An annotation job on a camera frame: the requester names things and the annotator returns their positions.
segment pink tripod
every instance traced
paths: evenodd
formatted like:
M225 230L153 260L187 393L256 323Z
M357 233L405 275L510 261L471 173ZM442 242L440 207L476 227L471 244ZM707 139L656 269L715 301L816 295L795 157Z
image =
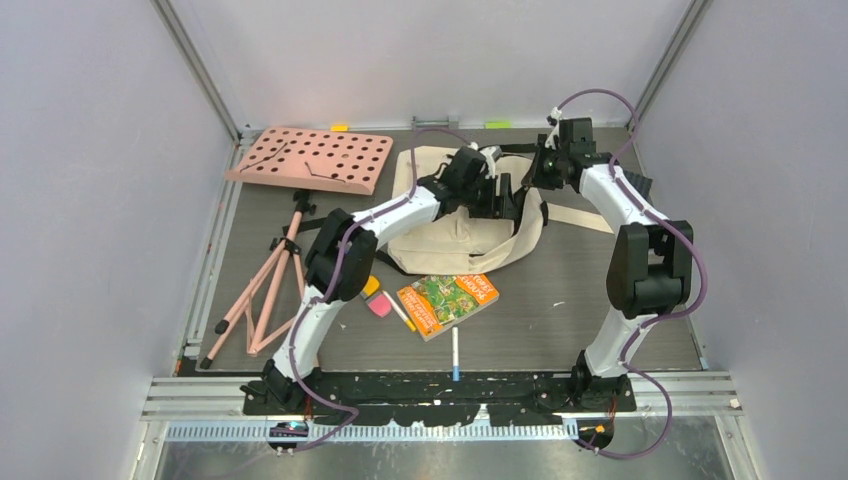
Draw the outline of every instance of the pink tripod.
M308 190L296 191L294 200L297 202L297 205L295 206L291 225L286 231L285 237L274 247L271 256L268 257L268 260L265 261L259 272L250 279L247 288L244 289L238 300L236 300L227 314L224 315L224 319L215 326L215 333L220 336L212 347L212 350L206 355L206 358L200 362L200 368L208 369L212 365L212 361L215 359L218 351L221 350L224 342L227 341L227 338L241 317L245 317L245 321L247 322L247 354L251 356L256 356L260 350L267 347L291 327L294 318L289 319L267 337L265 336L265 330L268 328L268 320L271 318L271 311L274 308L274 302L277 299L289 257L293 257L297 288L300 292L301 300L303 299L303 289L306 282L303 274L303 264L300 259L300 247L294 243L294 239L297 237L297 231L300 228L303 215L305 213L314 214L315 205L309 203ZM265 303L262 305L259 321L254 325L253 315L251 313L253 309L253 297L268 277L268 274L271 273L271 270L274 271L274 275L271 277L271 285L268 287L268 293L265 295Z

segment book cover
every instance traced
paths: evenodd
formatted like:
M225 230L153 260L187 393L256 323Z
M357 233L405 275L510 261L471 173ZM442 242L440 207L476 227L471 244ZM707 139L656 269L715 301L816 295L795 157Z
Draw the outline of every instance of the book cover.
M485 275L430 275L398 291L424 341L491 305L500 294Z

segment white wall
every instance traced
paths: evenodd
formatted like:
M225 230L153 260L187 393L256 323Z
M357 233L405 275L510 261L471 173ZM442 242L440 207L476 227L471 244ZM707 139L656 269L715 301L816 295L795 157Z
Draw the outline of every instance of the white wall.
M644 122L643 165L687 218L698 327L770 478L845 478L848 3L714 2Z
M636 101L690 0L178 0L240 126L541 126L590 87ZM624 124L595 95L572 116Z
M0 6L0 478L122 478L229 138L149 2Z

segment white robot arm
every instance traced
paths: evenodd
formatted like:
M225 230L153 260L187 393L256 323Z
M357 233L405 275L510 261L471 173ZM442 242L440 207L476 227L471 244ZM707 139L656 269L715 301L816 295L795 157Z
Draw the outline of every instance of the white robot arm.
M623 362L629 361L650 328L642 324L688 299L691 256L646 212L663 220L667 217L647 206L636 188L625 181L631 195L646 205L644 210L635 207L616 184L616 177L623 178L624 172L616 166L611 174L607 165L610 155L595 153L590 119L561 120L558 148L549 148L546 141L548 138L540 135L536 157L522 184L526 188L554 189L568 183L618 232L607 276L609 312L597 337L572 369L572 377L579 384L575 388L582 391L592 379L614 379L625 374ZM488 174L488 165L493 163L488 157L473 148L462 147L444 172L419 179L414 192L404 195L409 196L409 201L392 211L375 217L376 212L397 204L402 197L352 215L337 209L328 216L306 257L307 287L298 312L303 318L291 344L294 348L290 347L289 338L295 333L292 329L263 372L263 380L281 403L286 403L291 389L296 388L294 378L305 378L312 373L312 359L338 311L364 287L377 248L418 225L455 211L460 205L467 207L471 216L520 221L526 188L513 195L508 174L498 177ZM345 246L342 264L337 266L339 240L354 222L361 223ZM670 223L691 240L688 223ZM662 261L650 263L651 252ZM316 298L324 297L337 268L340 269L338 281L332 295L327 302L316 303ZM639 328L642 334L631 342L622 360L628 340Z

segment green sticky note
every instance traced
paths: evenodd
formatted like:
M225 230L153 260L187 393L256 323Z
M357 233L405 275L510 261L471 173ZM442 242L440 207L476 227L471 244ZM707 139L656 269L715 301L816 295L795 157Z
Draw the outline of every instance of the green sticky note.
M495 128L512 128L512 122L486 122L483 125L487 130Z

